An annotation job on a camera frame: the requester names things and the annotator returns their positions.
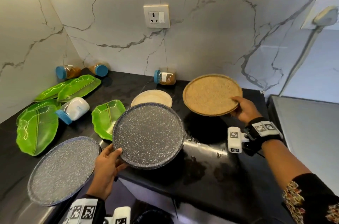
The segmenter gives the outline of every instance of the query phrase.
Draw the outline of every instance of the brown plate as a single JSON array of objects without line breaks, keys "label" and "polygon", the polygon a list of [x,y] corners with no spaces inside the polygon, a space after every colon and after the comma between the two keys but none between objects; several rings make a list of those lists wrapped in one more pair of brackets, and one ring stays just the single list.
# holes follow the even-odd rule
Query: brown plate
[{"label": "brown plate", "polygon": [[235,96],[242,97],[241,87],[222,74],[197,77],[182,93],[185,105],[191,111],[204,116],[220,116],[235,110],[238,102],[231,99]]}]

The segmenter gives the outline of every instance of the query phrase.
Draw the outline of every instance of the white marble backsplash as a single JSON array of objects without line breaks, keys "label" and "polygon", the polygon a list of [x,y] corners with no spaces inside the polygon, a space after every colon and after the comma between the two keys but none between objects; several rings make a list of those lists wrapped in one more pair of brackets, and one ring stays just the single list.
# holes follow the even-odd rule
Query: white marble backsplash
[{"label": "white marble backsplash", "polygon": [[0,0],[0,45],[0,123],[57,83],[56,66],[81,64],[49,0]]},{"label": "white marble backsplash", "polygon": [[[310,31],[300,27],[313,1],[51,0],[84,66],[105,61],[112,70],[145,75],[171,67],[185,80],[222,73],[266,96],[280,92],[306,43]],[[146,28],[143,6],[152,4],[169,5],[170,29]],[[321,49],[313,54],[323,61]],[[298,75],[299,85],[307,84],[307,72]],[[313,99],[323,100],[320,94]]]}]

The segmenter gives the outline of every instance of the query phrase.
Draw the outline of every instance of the hand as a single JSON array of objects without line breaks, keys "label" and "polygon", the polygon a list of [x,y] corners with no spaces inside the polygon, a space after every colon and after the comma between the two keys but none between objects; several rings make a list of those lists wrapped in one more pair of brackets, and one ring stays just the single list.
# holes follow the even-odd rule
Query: hand
[{"label": "hand", "polygon": [[233,100],[239,102],[237,109],[231,112],[231,115],[244,122],[246,125],[253,119],[262,117],[252,101],[242,97],[232,97]]},{"label": "hand", "polygon": [[112,191],[114,177],[127,167],[121,159],[122,148],[113,151],[113,144],[106,147],[95,160],[94,178],[87,195],[106,200]]}]

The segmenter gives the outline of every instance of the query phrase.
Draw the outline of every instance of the jar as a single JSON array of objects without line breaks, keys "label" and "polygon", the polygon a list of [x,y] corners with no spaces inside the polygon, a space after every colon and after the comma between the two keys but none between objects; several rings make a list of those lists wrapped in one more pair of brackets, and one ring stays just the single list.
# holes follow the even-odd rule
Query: jar
[{"label": "jar", "polygon": [[61,109],[57,110],[55,113],[64,123],[69,125],[87,113],[89,109],[90,105],[85,99],[81,97],[75,97],[62,105]]},{"label": "jar", "polygon": [[156,70],[154,72],[154,82],[161,85],[174,85],[176,80],[175,72],[163,72]]},{"label": "jar", "polygon": [[66,64],[56,67],[55,72],[59,79],[72,79],[80,76],[81,69],[71,64]]},{"label": "jar", "polygon": [[100,77],[104,77],[108,73],[108,68],[104,64],[96,63],[95,65],[92,65],[88,67],[88,69],[95,75],[98,75]]}]

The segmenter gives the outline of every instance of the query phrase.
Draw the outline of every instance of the jar label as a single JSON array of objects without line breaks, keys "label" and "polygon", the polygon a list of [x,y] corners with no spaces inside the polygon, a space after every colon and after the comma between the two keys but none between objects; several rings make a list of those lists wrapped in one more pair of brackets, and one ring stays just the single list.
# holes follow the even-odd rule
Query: jar label
[{"label": "jar label", "polygon": [[167,72],[163,72],[161,75],[161,81],[166,82],[167,81]]}]

